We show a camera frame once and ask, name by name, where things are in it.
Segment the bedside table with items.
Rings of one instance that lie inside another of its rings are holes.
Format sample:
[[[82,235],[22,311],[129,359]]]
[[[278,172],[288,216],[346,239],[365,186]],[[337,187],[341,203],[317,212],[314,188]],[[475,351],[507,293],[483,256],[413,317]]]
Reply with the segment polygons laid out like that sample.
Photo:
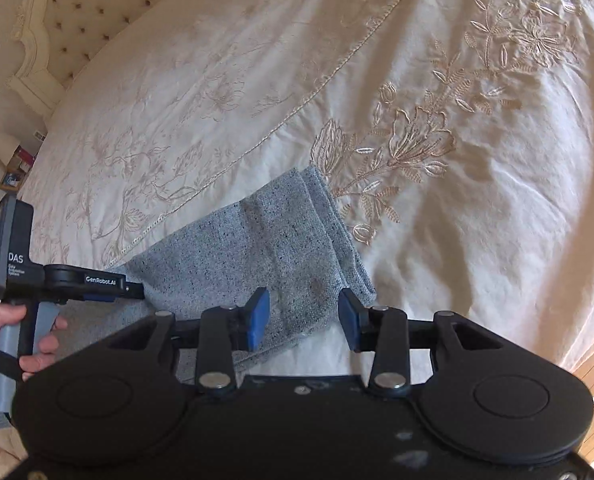
[[[36,156],[26,150],[16,136],[0,133],[0,162],[5,169],[0,181],[0,190],[17,194],[27,180],[35,161]]]

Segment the cream tufted headboard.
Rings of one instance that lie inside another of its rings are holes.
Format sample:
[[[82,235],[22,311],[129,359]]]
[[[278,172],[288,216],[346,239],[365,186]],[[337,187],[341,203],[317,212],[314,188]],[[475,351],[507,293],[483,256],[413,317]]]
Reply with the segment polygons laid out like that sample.
[[[24,62],[8,88],[50,118],[83,67],[159,1],[24,0],[12,32],[24,46]]]

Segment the cream embroidered bedspread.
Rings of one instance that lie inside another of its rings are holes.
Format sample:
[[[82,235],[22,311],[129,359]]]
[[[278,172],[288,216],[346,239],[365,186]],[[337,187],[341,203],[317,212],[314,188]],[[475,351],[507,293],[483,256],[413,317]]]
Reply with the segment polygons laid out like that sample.
[[[314,166],[383,300],[594,351],[594,0],[163,0],[99,50],[67,30],[35,259],[113,266]]]

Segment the grey speckled pants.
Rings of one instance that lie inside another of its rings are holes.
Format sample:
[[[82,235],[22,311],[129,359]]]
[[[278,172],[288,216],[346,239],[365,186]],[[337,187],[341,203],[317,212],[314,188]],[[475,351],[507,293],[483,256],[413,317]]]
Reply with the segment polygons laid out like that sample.
[[[58,358],[160,310],[180,321],[213,307],[242,306],[268,289],[270,321],[254,353],[234,356],[239,372],[326,328],[344,288],[366,304],[376,290],[318,170],[291,170],[239,202],[201,218],[134,256],[117,272],[143,284],[142,301],[71,301]]]

